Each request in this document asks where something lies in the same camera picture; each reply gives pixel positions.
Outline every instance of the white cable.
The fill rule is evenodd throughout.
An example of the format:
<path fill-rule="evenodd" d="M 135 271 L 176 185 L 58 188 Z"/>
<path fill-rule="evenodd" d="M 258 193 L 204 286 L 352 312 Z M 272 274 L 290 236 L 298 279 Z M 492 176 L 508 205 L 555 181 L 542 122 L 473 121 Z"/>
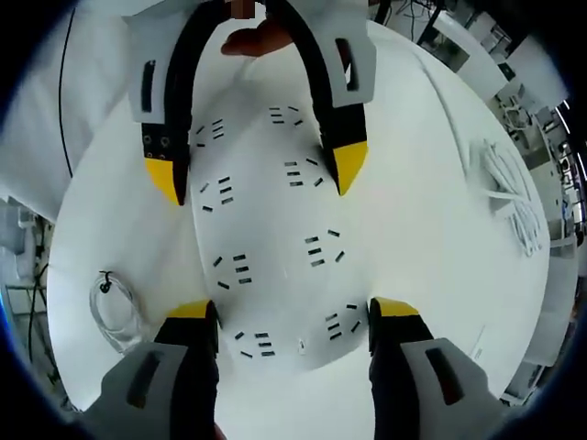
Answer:
<path fill-rule="evenodd" d="M 524 175 L 518 166 L 512 152 L 484 141 L 484 148 L 480 151 L 481 165 L 491 174 L 499 186 L 500 191 L 484 191 L 493 199 L 506 200 L 512 204 L 508 211 L 512 228 L 528 257 L 542 248 L 540 242 L 540 222 L 524 181 Z"/>
<path fill-rule="evenodd" d="M 90 290 L 90 310 L 100 333 L 117 352 L 126 353 L 142 341 L 145 325 L 137 299 L 115 273 L 100 272 Z M 125 322 L 116 322 L 122 314 Z"/>
<path fill-rule="evenodd" d="M 442 91 L 442 87 L 437 83 L 434 75 L 428 71 L 424 62 L 413 52 L 412 55 L 417 60 L 420 68 L 430 81 L 434 88 L 437 98 L 444 109 L 447 120 L 449 121 L 450 131 L 457 144 L 457 149 L 460 156 L 460 163 L 462 165 L 465 176 L 470 174 L 473 167 L 474 154 L 471 154 L 471 145 L 463 140 L 463 137 L 458 130 L 456 121 L 450 111 L 449 103 L 446 95 Z M 518 167 L 518 162 L 515 160 L 512 152 L 507 148 L 499 148 L 496 145 L 490 145 L 484 141 L 485 148 L 480 151 L 483 166 L 493 176 L 495 181 L 499 184 L 499 192 L 485 191 L 493 199 L 506 200 L 513 204 L 513 209 L 503 210 L 506 217 L 512 225 L 515 234 L 526 252 L 528 257 L 531 257 L 536 251 L 542 248 L 540 243 L 540 222 L 532 202 L 530 201 L 529 191 L 524 180 L 524 175 Z"/>

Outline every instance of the white table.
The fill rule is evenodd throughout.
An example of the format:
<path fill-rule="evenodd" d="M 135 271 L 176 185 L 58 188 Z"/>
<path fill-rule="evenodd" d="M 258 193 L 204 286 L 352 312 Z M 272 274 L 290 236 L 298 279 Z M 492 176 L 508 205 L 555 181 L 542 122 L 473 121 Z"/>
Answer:
<path fill-rule="evenodd" d="M 196 78 L 195 119 L 242 62 L 217 55 L 235 25 L 225 25 L 205 50 L 201 62 L 218 75 Z M 511 140 L 454 73 L 390 30 L 369 26 L 378 45 L 375 98 L 366 111 L 371 149 L 349 196 L 369 252 L 373 294 L 419 308 L 435 336 L 474 357 L 500 395 L 526 352 L 546 284 L 548 229 L 536 189 L 529 183 L 545 246 L 523 258 L 508 225 L 492 219 L 487 201 L 467 186 L 447 118 L 412 53 L 448 92 L 462 138 L 487 138 L 515 151 Z M 309 99 L 293 47 L 255 61 L 251 70 L 268 87 L 298 88 Z M 205 297 L 191 207 L 170 206 L 153 187 L 127 102 L 114 110 L 76 171 L 51 249 L 51 343 L 65 389 L 81 409 L 119 360 L 88 307 L 90 286 L 98 270 L 107 269 L 129 280 L 155 326 L 179 303 Z M 232 438 L 369 438 L 369 363 L 365 344 L 275 386 L 235 380 L 221 347 L 216 420 Z"/>

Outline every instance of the white fabric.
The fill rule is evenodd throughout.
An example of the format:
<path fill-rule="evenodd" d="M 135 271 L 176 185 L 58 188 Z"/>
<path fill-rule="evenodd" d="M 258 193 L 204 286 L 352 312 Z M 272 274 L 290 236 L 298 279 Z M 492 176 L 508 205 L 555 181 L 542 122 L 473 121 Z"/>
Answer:
<path fill-rule="evenodd" d="M 58 86 L 69 15 L 39 48 L 18 87 L 0 137 L 0 188 L 54 222 L 70 176 L 61 145 Z M 128 35 L 121 17 L 78 11 L 62 86 L 72 169 L 126 89 Z"/>

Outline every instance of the wire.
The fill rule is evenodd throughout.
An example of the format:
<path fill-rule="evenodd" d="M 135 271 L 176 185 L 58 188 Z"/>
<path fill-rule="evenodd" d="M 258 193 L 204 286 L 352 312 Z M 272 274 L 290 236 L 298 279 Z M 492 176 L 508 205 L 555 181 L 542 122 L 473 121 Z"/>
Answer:
<path fill-rule="evenodd" d="M 140 315 L 138 301 L 132 292 L 123 284 L 116 274 L 110 271 L 101 272 L 90 290 L 90 311 L 102 336 L 118 353 L 126 353 L 142 340 L 145 325 Z M 130 318 L 125 324 L 109 326 L 102 319 L 98 298 L 112 295 L 116 288 L 130 305 Z"/>
<path fill-rule="evenodd" d="M 506 218 L 518 238 L 520 246 L 528 257 L 538 252 L 540 243 L 540 222 L 530 201 L 524 176 L 511 151 L 498 144 L 484 142 L 482 165 L 489 171 L 500 187 L 500 191 L 486 191 L 493 199 L 508 202 Z"/>
<path fill-rule="evenodd" d="M 35 278 L 35 284 L 33 286 L 33 298 L 31 300 L 30 313 L 28 315 L 28 337 L 27 337 L 28 360 L 30 360 L 31 364 L 33 362 L 33 345 L 32 345 L 33 320 L 35 318 L 35 302 L 37 300 L 37 289 L 39 288 L 39 285 L 40 285 L 40 279 L 42 278 L 43 274 L 45 273 L 45 270 L 47 270 L 48 266 L 49 266 L 49 263 L 47 263 L 47 264 L 45 264 L 45 266 L 43 266 L 43 269 L 41 269 L 40 274 L 37 275 L 37 277 Z"/>
<path fill-rule="evenodd" d="M 63 154 L 65 155 L 65 161 L 67 162 L 67 171 L 70 173 L 70 178 L 73 177 L 72 165 L 70 163 L 70 157 L 67 154 L 67 147 L 65 146 L 65 135 L 63 134 L 63 114 L 61 109 L 61 89 L 63 86 L 63 66 L 65 65 L 65 52 L 67 52 L 67 43 L 70 40 L 70 34 L 72 33 L 73 16 L 75 16 L 75 8 L 70 16 L 70 24 L 67 27 L 67 34 L 65 35 L 65 43 L 63 43 L 63 53 L 61 54 L 61 67 L 59 70 L 59 92 L 57 95 L 58 106 L 59 106 L 59 129 L 61 132 L 61 144 L 63 145 Z"/>
<path fill-rule="evenodd" d="M 414 41 L 415 16 L 414 16 L 414 2 L 413 1 L 410 2 L 410 13 L 412 14 L 412 24 L 410 25 L 410 41 Z"/>

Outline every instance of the black slot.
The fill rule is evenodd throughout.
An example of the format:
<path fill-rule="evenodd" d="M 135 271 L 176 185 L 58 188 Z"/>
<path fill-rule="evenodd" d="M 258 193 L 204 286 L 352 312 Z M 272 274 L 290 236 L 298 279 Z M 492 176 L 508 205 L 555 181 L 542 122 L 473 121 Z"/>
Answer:
<path fill-rule="evenodd" d="M 153 88 L 153 75 L 155 73 L 155 60 L 147 61 L 143 67 L 143 82 L 140 86 L 140 106 L 145 113 L 153 110 L 151 91 Z"/>
<path fill-rule="evenodd" d="M 432 348 L 426 351 L 426 357 L 437 375 L 444 403 L 452 405 L 460 401 L 463 398 L 462 387 L 444 353 L 440 348 Z"/>
<path fill-rule="evenodd" d="M 144 408 L 147 405 L 149 387 L 160 363 L 160 353 L 153 351 L 147 353 L 128 389 L 127 403 L 129 405 L 135 408 Z"/>

